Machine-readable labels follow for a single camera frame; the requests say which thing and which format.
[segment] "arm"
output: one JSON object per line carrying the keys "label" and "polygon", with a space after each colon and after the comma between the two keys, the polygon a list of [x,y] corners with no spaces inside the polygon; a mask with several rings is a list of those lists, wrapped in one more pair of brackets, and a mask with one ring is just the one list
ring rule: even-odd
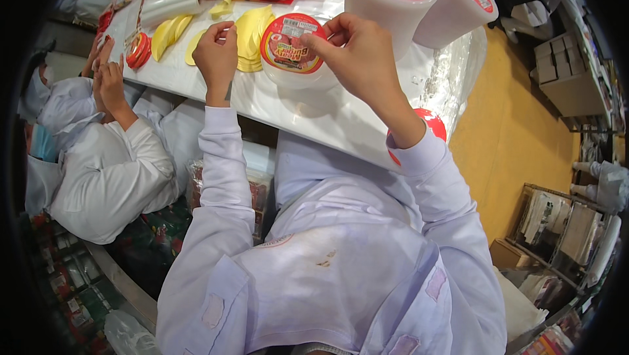
{"label": "arm", "polygon": [[98,244],[110,243],[135,220],[171,180],[174,169],[162,142],[144,120],[136,117],[125,131],[135,160],[93,169],[81,179],[81,206],[89,206],[88,222]]}
{"label": "arm", "polygon": [[[465,321],[478,327],[469,325],[469,331],[482,332],[481,339],[494,344],[492,348],[502,346],[504,351],[504,303],[476,202],[470,198],[469,187],[445,142],[427,131],[402,92],[391,35],[375,22],[348,13],[335,17],[324,29],[328,40],[305,34],[301,42],[322,57],[341,84],[389,127],[388,147],[413,190],[426,223],[423,235],[439,246],[453,306],[456,301],[457,307],[468,309],[475,317]],[[459,311],[453,308],[453,318]]]}
{"label": "arm", "polygon": [[205,128],[199,135],[203,187],[200,207],[193,211],[181,253],[157,302],[156,336],[163,348],[176,339],[185,321],[202,305],[208,277],[219,259],[253,246],[255,213],[240,127],[236,111],[225,100],[238,64],[236,29],[232,26],[233,22],[212,25],[193,52],[208,87]]}
{"label": "arm", "polygon": [[[484,348],[506,344],[505,304],[493,272],[487,236],[476,212],[476,202],[442,139],[427,131],[420,142],[398,149],[388,146],[402,165],[425,222],[422,234],[434,241],[448,272],[454,305],[464,307],[475,320],[466,320],[468,332],[482,332]],[[458,334],[453,327],[453,334]]]}

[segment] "white hood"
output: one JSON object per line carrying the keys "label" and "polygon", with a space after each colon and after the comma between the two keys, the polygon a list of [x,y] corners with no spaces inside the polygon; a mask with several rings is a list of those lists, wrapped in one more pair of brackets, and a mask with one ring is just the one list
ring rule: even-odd
{"label": "white hood", "polygon": [[34,124],[49,97],[50,88],[43,84],[39,76],[39,67],[36,67],[26,91],[20,97],[18,114],[28,123]]}

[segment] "worker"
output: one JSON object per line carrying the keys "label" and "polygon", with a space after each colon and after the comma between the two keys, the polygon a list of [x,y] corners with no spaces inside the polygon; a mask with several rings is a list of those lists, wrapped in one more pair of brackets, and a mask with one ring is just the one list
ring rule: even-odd
{"label": "worker", "polygon": [[[55,82],[52,66],[48,65],[40,54],[33,58],[35,61],[39,59],[41,63],[36,65],[24,90],[25,93],[20,97],[18,113],[30,124],[37,122],[51,133],[57,155],[60,151],[67,150],[74,142],[72,136],[75,133],[64,130],[66,127],[81,120],[85,122],[88,117],[106,110],[103,105],[100,109],[97,108],[92,92],[94,80],[90,78],[92,67],[98,69],[101,59],[106,62],[114,46],[114,40],[110,39],[99,47],[101,37],[102,34],[98,34],[94,39],[86,64],[78,77]],[[145,86],[126,83],[124,97],[133,106],[145,89]]]}
{"label": "worker", "polygon": [[22,94],[18,102],[18,113],[22,119],[34,124],[41,115],[46,126],[57,128],[55,122],[66,119],[81,119],[94,113],[94,100],[88,99],[92,93],[92,80],[88,78],[92,64],[101,53],[98,42],[102,34],[94,38],[81,76],[68,78],[55,84],[53,67],[46,62],[47,54],[37,53],[31,59],[30,79],[22,87]]}
{"label": "worker", "polygon": [[160,350],[504,354],[505,304],[476,202],[402,92],[391,34],[350,13],[323,29],[328,40],[301,42],[389,127],[404,176],[280,132],[279,213],[252,247],[243,143],[226,98],[237,30],[210,26],[193,52],[208,87],[200,207],[157,302]]}
{"label": "worker", "polygon": [[147,89],[131,109],[122,72],[122,56],[119,64],[99,65],[93,85],[96,113],[60,132],[71,138],[60,136],[70,142],[58,160],[55,139],[45,126],[35,125],[39,134],[25,130],[31,146],[28,214],[45,210],[69,232],[97,244],[114,241],[140,214],[175,202],[187,185],[188,161],[201,157],[197,135],[203,105],[186,100],[174,108],[175,96]]}
{"label": "worker", "polygon": [[98,18],[110,4],[111,0],[58,0],[57,8],[70,18],[76,16],[98,26]]}
{"label": "worker", "polygon": [[583,22],[583,8],[578,0],[543,0],[550,12],[546,10],[544,5],[538,0],[525,4],[516,5],[511,11],[511,17],[501,17],[500,23],[509,40],[518,43],[515,32],[521,32],[529,36],[536,37],[546,41],[554,37],[554,26],[550,20],[550,14],[553,13],[559,4],[563,5],[567,14],[562,21],[567,30],[572,30],[573,26],[584,32],[587,36],[589,30],[585,22]]}
{"label": "worker", "polygon": [[598,185],[571,183],[570,193],[586,196],[612,213],[625,210],[629,202],[629,170],[609,161],[573,162],[572,168],[589,173],[598,179]]}

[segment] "cardboard box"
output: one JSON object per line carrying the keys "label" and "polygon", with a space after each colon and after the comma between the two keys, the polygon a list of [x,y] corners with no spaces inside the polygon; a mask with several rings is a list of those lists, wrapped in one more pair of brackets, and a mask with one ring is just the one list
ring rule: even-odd
{"label": "cardboard box", "polygon": [[553,53],[563,52],[565,50],[565,45],[563,43],[563,39],[558,39],[550,42],[550,46],[552,46]]}
{"label": "cardboard box", "polygon": [[557,76],[559,79],[572,76],[572,72],[570,72],[570,65],[568,63],[557,63]]}
{"label": "cardboard box", "polygon": [[524,268],[533,264],[532,258],[504,239],[494,239],[489,248],[491,260],[498,269]]}
{"label": "cardboard box", "polygon": [[538,58],[549,56],[551,53],[552,50],[550,49],[550,43],[548,41],[535,47],[535,56]]}

